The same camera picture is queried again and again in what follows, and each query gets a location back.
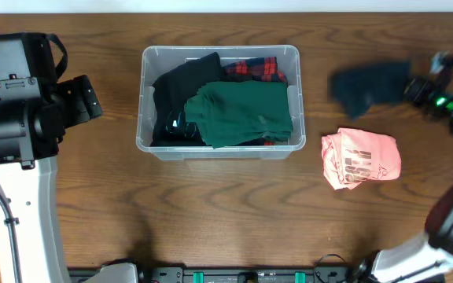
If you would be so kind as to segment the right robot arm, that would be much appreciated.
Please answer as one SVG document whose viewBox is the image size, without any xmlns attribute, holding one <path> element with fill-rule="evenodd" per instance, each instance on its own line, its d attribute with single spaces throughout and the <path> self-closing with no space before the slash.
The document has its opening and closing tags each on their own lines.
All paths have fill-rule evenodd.
<svg viewBox="0 0 453 283">
<path fill-rule="evenodd" d="M 445 119 L 453 137 L 453 94 L 447 92 L 450 75 L 436 80 L 415 77 L 404 91 L 411 104 L 436 119 Z M 453 178 L 430 209 L 423 231 L 395 248 L 380 250 L 363 262 L 363 282 L 442 282 L 453 272 Z"/>
</svg>

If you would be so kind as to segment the pink printed garment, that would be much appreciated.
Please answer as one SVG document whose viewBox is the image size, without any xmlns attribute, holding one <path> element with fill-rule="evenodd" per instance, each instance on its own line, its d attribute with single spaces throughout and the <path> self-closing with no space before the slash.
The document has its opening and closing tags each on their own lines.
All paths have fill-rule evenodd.
<svg viewBox="0 0 453 283">
<path fill-rule="evenodd" d="M 395 138 L 352 128 L 322 137 L 322 163 L 323 175 L 335 190 L 394 180 L 401 172 Z"/>
</svg>

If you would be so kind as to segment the dark navy garment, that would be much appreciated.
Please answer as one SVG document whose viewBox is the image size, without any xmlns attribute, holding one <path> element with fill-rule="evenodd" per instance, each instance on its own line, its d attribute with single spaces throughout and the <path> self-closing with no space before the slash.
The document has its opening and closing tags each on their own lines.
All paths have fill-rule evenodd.
<svg viewBox="0 0 453 283">
<path fill-rule="evenodd" d="M 358 119 L 372 105 L 398 105 L 411 73 L 410 61 L 381 61 L 334 72 L 330 96 L 349 119 Z"/>
</svg>

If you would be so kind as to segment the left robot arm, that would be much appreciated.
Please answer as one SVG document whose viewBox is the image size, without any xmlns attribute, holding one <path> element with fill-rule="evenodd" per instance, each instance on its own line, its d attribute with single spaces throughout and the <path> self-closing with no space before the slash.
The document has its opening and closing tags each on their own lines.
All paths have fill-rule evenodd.
<svg viewBox="0 0 453 283">
<path fill-rule="evenodd" d="M 66 129 L 101 116 L 87 76 L 0 80 L 0 274 L 69 282 L 57 216 L 57 154 Z"/>
</svg>

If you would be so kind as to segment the red navy plaid garment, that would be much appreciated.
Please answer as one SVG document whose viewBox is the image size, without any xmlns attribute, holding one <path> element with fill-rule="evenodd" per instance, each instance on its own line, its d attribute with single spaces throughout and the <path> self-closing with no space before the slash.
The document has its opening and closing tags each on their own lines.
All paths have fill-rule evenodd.
<svg viewBox="0 0 453 283">
<path fill-rule="evenodd" d="M 275 57 L 259 57 L 225 67 L 226 82 L 218 89 L 216 116 L 220 133 L 215 147 L 251 140 L 283 142 L 293 132 L 287 79 Z"/>
</svg>

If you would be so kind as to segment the black garment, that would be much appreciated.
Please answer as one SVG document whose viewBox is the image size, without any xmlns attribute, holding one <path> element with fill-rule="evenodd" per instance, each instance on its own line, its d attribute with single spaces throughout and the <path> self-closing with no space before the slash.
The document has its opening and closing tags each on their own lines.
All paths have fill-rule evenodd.
<svg viewBox="0 0 453 283">
<path fill-rule="evenodd" d="M 161 75 L 153 84 L 157 121 L 151 146 L 203 146 L 197 125 L 186 120 L 184 106 L 202 86 L 218 82 L 224 76 L 216 52 L 187 61 Z"/>
</svg>

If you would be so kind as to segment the dark green garment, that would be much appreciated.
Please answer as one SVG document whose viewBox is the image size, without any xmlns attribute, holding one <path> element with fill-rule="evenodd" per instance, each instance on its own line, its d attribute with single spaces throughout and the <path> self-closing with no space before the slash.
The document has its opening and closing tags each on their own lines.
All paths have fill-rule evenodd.
<svg viewBox="0 0 453 283">
<path fill-rule="evenodd" d="M 184 112 L 214 149 L 259 138 L 284 142 L 293 132 L 285 83 L 207 83 L 188 99 Z"/>
</svg>

